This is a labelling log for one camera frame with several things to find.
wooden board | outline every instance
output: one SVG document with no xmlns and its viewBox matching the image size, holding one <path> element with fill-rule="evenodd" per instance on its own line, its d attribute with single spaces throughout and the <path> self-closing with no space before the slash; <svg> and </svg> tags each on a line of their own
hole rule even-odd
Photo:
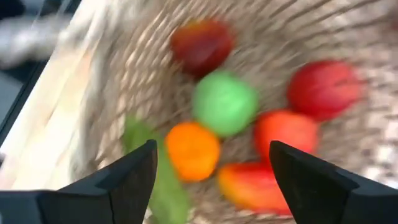
<svg viewBox="0 0 398 224">
<path fill-rule="evenodd" d="M 76 17 L 87 18 L 91 0 Z M 70 180 L 72 137 L 76 133 L 90 80 L 91 53 L 58 49 L 50 58 L 1 151 L 0 189 L 59 189 Z"/>
</svg>

plastic fruit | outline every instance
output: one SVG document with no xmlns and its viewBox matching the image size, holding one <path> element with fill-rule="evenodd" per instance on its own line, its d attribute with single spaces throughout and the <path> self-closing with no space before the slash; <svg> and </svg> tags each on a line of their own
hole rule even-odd
<svg viewBox="0 0 398 224">
<path fill-rule="evenodd" d="M 309 154 L 318 145 L 318 124 L 310 117 L 289 110 L 261 114 L 254 125 L 254 145 L 268 166 L 269 146 L 278 140 Z"/>
<path fill-rule="evenodd" d="M 390 12 L 391 17 L 391 27 L 397 31 L 398 30 L 398 5 L 395 2 L 395 6 L 391 9 Z"/>
<path fill-rule="evenodd" d="M 189 182 L 209 177 L 221 153 L 218 138 L 195 122 L 174 126 L 166 136 L 166 145 L 180 178 Z"/>
<path fill-rule="evenodd" d="M 291 215 L 274 173 L 261 162 L 228 164 L 217 179 L 221 193 L 240 209 Z"/>
<path fill-rule="evenodd" d="M 318 121 L 337 117 L 362 94 L 355 69 L 341 61 L 321 60 L 304 65 L 291 79 L 291 107 Z"/>
<path fill-rule="evenodd" d="M 230 72 L 215 71 L 203 78 L 193 96 L 196 120 L 218 136 L 242 131 L 258 109 L 255 89 Z"/>
<path fill-rule="evenodd" d="M 218 68 L 233 48 L 233 38 L 226 24 L 204 20 L 177 28 L 172 34 L 174 59 L 184 72 L 202 78 Z"/>
</svg>

gray surface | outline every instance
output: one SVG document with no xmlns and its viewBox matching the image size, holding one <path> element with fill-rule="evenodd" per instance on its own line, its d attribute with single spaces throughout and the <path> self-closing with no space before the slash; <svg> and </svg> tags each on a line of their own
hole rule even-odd
<svg viewBox="0 0 398 224">
<path fill-rule="evenodd" d="M 6 118 L 21 88 L 20 81 L 0 72 L 0 124 Z"/>
</svg>

red tomato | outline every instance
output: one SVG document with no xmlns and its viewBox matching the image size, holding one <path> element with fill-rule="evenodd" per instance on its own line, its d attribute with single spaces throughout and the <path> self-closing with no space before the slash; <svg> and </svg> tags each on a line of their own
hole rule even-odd
<svg viewBox="0 0 398 224">
<path fill-rule="evenodd" d="M 291 107 L 317 121 L 333 119 L 362 95 L 354 68 L 337 60 L 304 65 L 291 79 L 287 98 Z"/>
<path fill-rule="evenodd" d="M 318 146 L 318 124 L 308 116 L 289 110 L 263 113 L 254 124 L 254 145 L 269 167 L 269 146 L 274 140 L 314 154 Z"/>
<path fill-rule="evenodd" d="M 231 53 L 233 38 L 227 25 L 204 20 L 179 27 L 171 36 L 174 59 L 184 72 L 202 78 L 218 68 Z"/>
</svg>

red apple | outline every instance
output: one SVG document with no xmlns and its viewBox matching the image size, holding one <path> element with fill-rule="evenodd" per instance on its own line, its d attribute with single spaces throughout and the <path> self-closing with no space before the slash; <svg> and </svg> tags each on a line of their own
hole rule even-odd
<svg viewBox="0 0 398 224">
<path fill-rule="evenodd" d="M 353 66 L 338 60 L 304 65 L 290 81 L 291 107 L 317 121 L 333 119 L 360 99 L 363 86 Z"/>
<path fill-rule="evenodd" d="M 233 48 L 233 38 L 226 24 L 208 19 L 177 28 L 170 44 L 183 71 L 202 78 L 226 60 Z"/>
</svg>

